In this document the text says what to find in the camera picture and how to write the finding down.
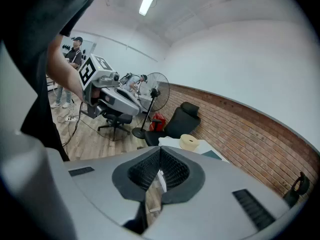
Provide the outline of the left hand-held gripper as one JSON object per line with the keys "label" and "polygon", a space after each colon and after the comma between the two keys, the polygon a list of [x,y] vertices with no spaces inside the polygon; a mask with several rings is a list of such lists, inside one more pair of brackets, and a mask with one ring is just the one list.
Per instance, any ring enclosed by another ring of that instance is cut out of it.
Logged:
{"label": "left hand-held gripper", "polygon": [[[82,111],[85,115],[94,119],[107,107],[131,116],[140,113],[140,106],[136,103],[138,100],[131,92],[119,86],[120,75],[103,57],[90,54],[78,73],[82,86],[82,97],[87,104],[87,111]],[[115,90],[102,90],[111,87],[116,88]],[[91,104],[92,89],[100,89],[98,102],[94,105]]]}

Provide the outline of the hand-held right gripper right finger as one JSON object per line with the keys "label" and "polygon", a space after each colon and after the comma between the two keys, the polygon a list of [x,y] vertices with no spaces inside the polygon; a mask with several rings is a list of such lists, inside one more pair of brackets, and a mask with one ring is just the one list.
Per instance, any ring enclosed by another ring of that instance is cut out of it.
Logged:
{"label": "hand-held right gripper right finger", "polygon": [[289,206],[273,190],[233,164],[175,147],[167,147],[199,164],[205,174],[202,188],[189,201],[163,205],[143,233],[148,240],[240,240],[258,232],[234,197],[248,190],[277,220]]}

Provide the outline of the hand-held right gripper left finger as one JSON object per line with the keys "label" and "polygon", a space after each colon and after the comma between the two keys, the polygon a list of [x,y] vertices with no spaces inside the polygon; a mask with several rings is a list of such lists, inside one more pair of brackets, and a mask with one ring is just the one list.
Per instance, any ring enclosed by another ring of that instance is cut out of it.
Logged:
{"label": "hand-held right gripper left finger", "polygon": [[121,155],[91,160],[63,162],[55,149],[47,148],[47,163],[52,187],[58,196],[61,213],[48,216],[49,226],[57,236],[159,236],[161,220],[151,226],[146,219],[146,205],[125,198],[118,190],[125,183],[125,193],[145,197],[126,172],[115,169],[133,159],[155,155],[160,147],[146,147]]}

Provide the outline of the dark teal box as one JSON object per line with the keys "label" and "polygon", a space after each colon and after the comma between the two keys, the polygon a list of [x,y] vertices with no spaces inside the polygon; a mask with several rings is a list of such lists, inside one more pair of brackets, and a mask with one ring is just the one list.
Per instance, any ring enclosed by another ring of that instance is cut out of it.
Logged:
{"label": "dark teal box", "polygon": [[208,150],[204,153],[202,153],[203,156],[206,156],[206,157],[210,157],[210,158],[213,158],[213,159],[217,159],[217,160],[223,160],[220,156],[218,156],[214,151],[212,150]]}

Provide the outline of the person's left forearm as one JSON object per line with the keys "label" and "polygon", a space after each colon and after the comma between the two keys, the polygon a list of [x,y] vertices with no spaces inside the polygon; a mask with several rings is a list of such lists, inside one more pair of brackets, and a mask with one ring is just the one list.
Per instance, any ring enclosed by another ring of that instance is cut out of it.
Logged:
{"label": "person's left forearm", "polygon": [[46,74],[63,88],[77,95],[82,102],[85,102],[79,73],[67,62],[60,50],[62,40],[63,36],[58,34],[48,45]]}

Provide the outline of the red box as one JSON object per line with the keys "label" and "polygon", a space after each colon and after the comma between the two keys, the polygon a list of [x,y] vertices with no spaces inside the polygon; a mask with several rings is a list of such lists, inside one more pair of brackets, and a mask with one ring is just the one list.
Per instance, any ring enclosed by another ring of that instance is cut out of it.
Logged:
{"label": "red box", "polygon": [[151,132],[161,132],[166,125],[166,118],[161,113],[155,113],[151,119],[149,130]]}

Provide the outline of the person's left hand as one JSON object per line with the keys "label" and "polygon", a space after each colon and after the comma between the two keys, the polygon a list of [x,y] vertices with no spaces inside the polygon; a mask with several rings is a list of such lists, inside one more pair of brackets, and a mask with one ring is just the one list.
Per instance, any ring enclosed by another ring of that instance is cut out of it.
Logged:
{"label": "person's left hand", "polygon": [[98,99],[100,97],[101,90],[99,88],[94,88],[91,91],[91,104],[95,105],[98,102]]}

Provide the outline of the black office chair with headrest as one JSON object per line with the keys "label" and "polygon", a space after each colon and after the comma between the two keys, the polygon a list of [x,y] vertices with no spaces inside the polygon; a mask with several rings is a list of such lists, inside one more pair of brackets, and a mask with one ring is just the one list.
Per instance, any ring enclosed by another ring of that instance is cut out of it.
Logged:
{"label": "black office chair with headrest", "polygon": [[190,102],[183,102],[177,107],[172,118],[162,131],[146,131],[145,141],[148,146],[157,146],[159,138],[171,137],[179,139],[183,134],[190,134],[200,124],[198,116],[199,106]]}

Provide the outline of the white table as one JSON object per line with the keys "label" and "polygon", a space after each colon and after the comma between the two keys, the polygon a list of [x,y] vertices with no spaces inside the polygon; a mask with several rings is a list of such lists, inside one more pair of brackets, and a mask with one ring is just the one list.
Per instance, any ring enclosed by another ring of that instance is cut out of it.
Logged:
{"label": "white table", "polygon": [[[169,146],[173,148],[182,149],[179,145],[178,138],[170,138],[170,137],[160,137],[159,139],[159,146]],[[215,148],[213,148],[207,141],[204,139],[199,139],[199,146],[192,152],[202,155],[202,153],[205,153],[209,150],[214,151],[219,157],[222,158],[222,161],[229,163],[229,161],[222,156]]]}

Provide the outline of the cream tape roll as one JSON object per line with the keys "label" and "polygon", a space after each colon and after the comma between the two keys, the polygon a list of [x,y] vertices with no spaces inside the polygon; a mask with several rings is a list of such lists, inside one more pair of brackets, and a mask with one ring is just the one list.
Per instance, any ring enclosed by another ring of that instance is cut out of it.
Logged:
{"label": "cream tape roll", "polygon": [[199,144],[199,140],[189,134],[182,134],[179,139],[179,146],[186,151],[193,152]]}

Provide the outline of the person's black shirt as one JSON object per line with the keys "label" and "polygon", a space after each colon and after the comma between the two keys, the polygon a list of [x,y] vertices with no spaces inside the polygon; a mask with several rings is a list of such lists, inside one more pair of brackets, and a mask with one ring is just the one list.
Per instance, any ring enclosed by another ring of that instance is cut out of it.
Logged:
{"label": "person's black shirt", "polygon": [[60,34],[68,37],[94,0],[2,0],[2,41],[37,98],[23,121],[23,133],[40,140],[68,161],[53,122],[46,79],[48,46]]}

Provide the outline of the black pedestal fan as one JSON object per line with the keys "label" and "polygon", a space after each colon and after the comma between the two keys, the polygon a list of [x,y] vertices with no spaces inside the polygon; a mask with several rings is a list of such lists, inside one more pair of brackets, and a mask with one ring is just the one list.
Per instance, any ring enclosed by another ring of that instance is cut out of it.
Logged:
{"label": "black pedestal fan", "polygon": [[147,82],[142,82],[138,86],[138,95],[150,95],[152,101],[148,109],[142,107],[142,112],[146,114],[141,127],[135,127],[132,134],[138,139],[145,138],[145,123],[150,120],[150,113],[157,112],[162,109],[170,96],[170,84],[168,79],[160,72],[153,72],[147,76]]}

